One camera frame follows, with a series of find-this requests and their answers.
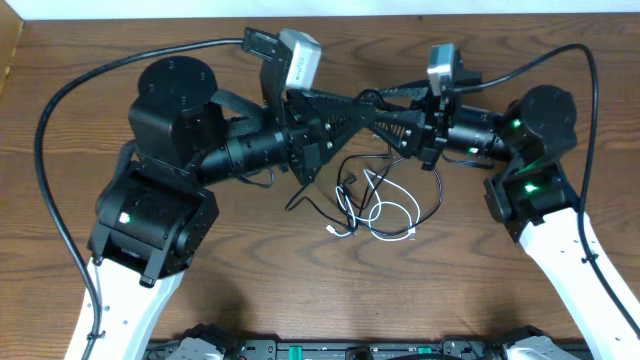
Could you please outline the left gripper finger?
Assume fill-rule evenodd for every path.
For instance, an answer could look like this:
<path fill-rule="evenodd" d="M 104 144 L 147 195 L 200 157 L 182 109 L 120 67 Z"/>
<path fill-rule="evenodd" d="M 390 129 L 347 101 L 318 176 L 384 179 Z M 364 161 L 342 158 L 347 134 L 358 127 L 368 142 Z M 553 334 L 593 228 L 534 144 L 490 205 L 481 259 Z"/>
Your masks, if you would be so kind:
<path fill-rule="evenodd" d="M 410 98 L 412 100 L 420 100 L 428 94 L 429 87 L 379 88 L 378 92 L 384 98 Z"/>
<path fill-rule="evenodd" d="M 302 95 L 314 117 L 319 119 L 317 128 L 323 155 L 335 155 L 376 116 L 372 103 L 319 91 L 303 91 Z"/>

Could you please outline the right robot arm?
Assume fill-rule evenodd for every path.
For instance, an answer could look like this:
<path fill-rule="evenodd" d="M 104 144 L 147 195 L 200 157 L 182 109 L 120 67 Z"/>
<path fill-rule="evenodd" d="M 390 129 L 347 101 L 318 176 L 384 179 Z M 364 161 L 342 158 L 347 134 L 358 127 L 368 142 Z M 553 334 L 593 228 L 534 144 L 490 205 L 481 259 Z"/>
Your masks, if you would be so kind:
<path fill-rule="evenodd" d="M 432 169 L 442 149 L 506 162 L 486 180 L 485 200 L 495 221 L 536 262 L 563 301 L 596 359 L 639 356 L 639 302 L 606 255 L 586 214 L 587 192 L 575 191 L 561 157 L 577 144 L 576 107 L 570 93 L 541 85 L 503 114 L 474 109 L 460 116 L 458 97 L 485 89 L 478 74 L 467 85 L 453 75 L 378 89 L 380 99 L 424 101 L 420 119 L 404 120 L 409 142 L 379 135 L 405 157 Z"/>

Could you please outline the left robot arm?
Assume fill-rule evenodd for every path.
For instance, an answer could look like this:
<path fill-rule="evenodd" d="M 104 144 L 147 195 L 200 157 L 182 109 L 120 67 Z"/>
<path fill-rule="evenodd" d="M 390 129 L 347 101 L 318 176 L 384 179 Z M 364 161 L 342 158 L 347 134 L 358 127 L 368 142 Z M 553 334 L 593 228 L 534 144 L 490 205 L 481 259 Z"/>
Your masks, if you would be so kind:
<path fill-rule="evenodd" d="M 427 81 L 344 97 L 312 88 L 318 46 L 244 41 L 260 57 L 264 101 L 221 89 L 188 56 L 149 65 L 129 111 L 134 138 L 96 204 L 85 307 L 70 359 L 139 359 L 165 305 L 218 217 L 212 185 L 275 166 L 302 185 L 363 128 L 412 156 Z"/>

